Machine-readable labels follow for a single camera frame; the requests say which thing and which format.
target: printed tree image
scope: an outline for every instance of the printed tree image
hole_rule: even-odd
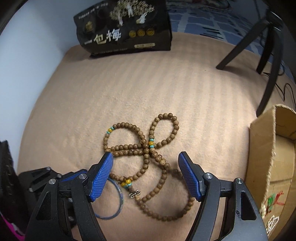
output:
[[[140,16],[136,22],[144,23],[145,16],[149,12],[153,12],[154,7],[152,5],[148,5],[145,1],[138,0],[119,0],[117,5],[110,12],[110,17],[112,20],[118,20],[119,25],[123,25],[122,18],[128,16],[129,18],[132,16]]]

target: pink object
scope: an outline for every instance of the pink object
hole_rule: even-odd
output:
[[[15,235],[15,237],[17,237],[17,239],[19,241],[24,241],[25,237],[16,233],[14,226],[11,223],[9,223],[3,216],[2,216],[2,218],[3,218],[4,222],[6,223],[6,225],[9,227],[10,231]]]

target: blue gripper pad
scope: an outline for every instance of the blue gripper pad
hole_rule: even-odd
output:
[[[194,173],[191,166],[195,164],[191,161],[186,152],[181,152],[179,154],[178,164],[190,195],[195,197],[195,199],[200,202],[202,200],[202,196],[204,195],[204,192],[202,194],[200,190],[200,181],[203,182],[202,176]]]
[[[113,155],[111,152],[105,152],[100,162],[89,169],[89,198],[92,202],[101,196],[112,167]]]

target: silver charm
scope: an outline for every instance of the silver charm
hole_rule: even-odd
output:
[[[130,198],[134,198],[136,195],[140,195],[141,192],[139,189],[135,190],[133,193],[130,193],[129,196]]]

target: blue bracelet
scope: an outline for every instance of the blue bracelet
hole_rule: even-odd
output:
[[[119,187],[118,184],[117,184],[114,180],[112,180],[111,178],[108,178],[108,180],[109,180],[109,181],[110,181],[110,182],[116,187],[117,192],[118,192],[118,194],[119,194],[120,204],[119,204],[119,208],[118,208],[117,212],[116,212],[115,214],[113,214],[112,216],[110,216],[110,217],[101,217],[100,215],[98,215],[98,214],[95,213],[95,216],[96,216],[97,218],[99,218],[99,219],[103,219],[103,220],[109,220],[109,219],[112,219],[112,218],[117,217],[117,216],[119,215],[119,213],[121,212],[122,208],[123,208],[123,194],[122,194],[122,192],[121,192],[120,187]]]

